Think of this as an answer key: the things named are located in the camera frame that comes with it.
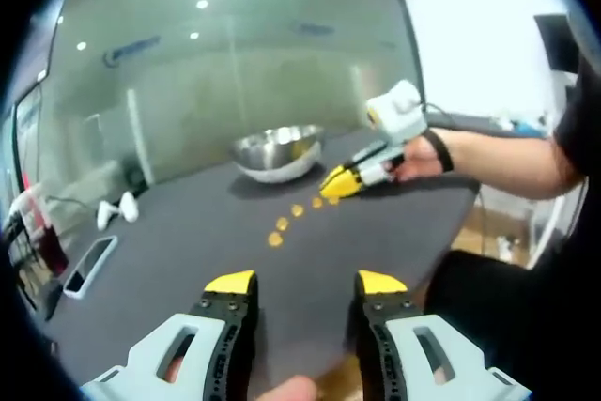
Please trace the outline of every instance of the metal bowl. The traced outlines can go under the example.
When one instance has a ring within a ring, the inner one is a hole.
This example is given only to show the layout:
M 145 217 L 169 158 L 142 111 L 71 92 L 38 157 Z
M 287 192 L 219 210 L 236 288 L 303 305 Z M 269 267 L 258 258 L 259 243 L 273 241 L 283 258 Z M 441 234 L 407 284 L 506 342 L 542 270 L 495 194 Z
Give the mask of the metal bowl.
M 240 170 L 264 183 L 280 183 L 307 173 L 321 158 L 323 129 L 289 126 L 241 138 L 231 153 Z

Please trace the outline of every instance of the phone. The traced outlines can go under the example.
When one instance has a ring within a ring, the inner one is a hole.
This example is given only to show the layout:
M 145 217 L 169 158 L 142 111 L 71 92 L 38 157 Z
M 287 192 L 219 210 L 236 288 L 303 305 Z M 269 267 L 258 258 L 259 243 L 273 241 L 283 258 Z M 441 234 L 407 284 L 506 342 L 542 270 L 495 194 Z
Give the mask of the phone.
M 63 286 L 63 293 L 76 300 L 82 299 L 116 244 L 116 236 L 94 241 L 90 249 L 77 263 L 75 270 L 67 278 Z

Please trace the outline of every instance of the person's hand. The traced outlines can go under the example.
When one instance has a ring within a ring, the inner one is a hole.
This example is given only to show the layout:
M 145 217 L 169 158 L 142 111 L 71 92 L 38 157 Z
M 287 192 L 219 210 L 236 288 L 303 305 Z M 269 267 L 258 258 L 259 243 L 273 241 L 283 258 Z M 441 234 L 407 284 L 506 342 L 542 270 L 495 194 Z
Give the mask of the person's hand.
M 256 401 L 316 401 L 317 386 L 305 376 L 295 376 L 275 389 L 259 396 Z
M 444 142 L 448 131 L 432 129 Z M 384 168 L 393 174 L 393 178 L 400 182 L 412 180 L 417 177 L 432 177 L 442 174 L 442 164 L 439 156 L 430 142 L 423 136 L 418 136 L 409 141 L 405 146 L 405 161 L 396 168 L 386 163 Z

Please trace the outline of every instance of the glass wall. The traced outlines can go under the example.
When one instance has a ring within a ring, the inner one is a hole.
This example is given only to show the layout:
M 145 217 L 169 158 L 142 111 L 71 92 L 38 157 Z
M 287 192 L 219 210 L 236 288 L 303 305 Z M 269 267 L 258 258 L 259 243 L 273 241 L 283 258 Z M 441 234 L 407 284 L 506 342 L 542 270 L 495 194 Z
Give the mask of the glass wall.
M 20 116 L 37 109 L 39 118 L 20 126 L 23 170 L 55 197 L 94 205 L 122 193 L 132 174 L 156 183 L 226 162 L 231 143 L 252 132 L 353 130 L 366 99 L 400 79 L 421 85 L 404 8 L 66 0 L 50 74 L 32 95 L 43 108 L 38 99 L 20 106 Z
M 4 221 L 8 217 L 8 209 L 10 203 L 16 197 L 17 187 L 16 180 L 14 177 L 14 164 L 12 159 L 12 148 L 11 148 L 11 130 L 10 127 L 11 118 L 10 113 L 5 117 L 2 122 L 2 130 L 0 139 L 2 139 L 2 145 L 0 146 L 0 221 Z

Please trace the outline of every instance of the dark gray table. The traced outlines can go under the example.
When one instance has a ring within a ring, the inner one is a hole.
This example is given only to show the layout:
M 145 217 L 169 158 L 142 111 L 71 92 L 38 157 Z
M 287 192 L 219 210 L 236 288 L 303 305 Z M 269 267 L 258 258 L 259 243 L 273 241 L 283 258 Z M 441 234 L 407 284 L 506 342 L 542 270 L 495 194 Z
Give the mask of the dark gray table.
M 368 131 L 332 138 L 328 168 L 371 140 Z M 113 222 L 101 234 L 119 244 L 86 298 L 63 298 L 48 333 L 60 360 L 78 383 L 115 364 L 162 321 L 187 312 L 213 278 L 256 270 L 262 357 L 251 393 L 295 374 L 317 375 L 345 353 L 347 308 L 359 269 L 394 275 L 414 287 L 449 246 L 473 205 L 479 186 L 439 177 L 372 189 L 338 206 L 312 209 L 324 168 L 285 186 L 264 186 L 232 164 L 153 187 L 140 201 L 137 223 Z M 290 219 L 285 242 L 267 244 L 292 204 L 305 214 Z M 81 255 L 100 234 L 82 231 L 71 255 Z

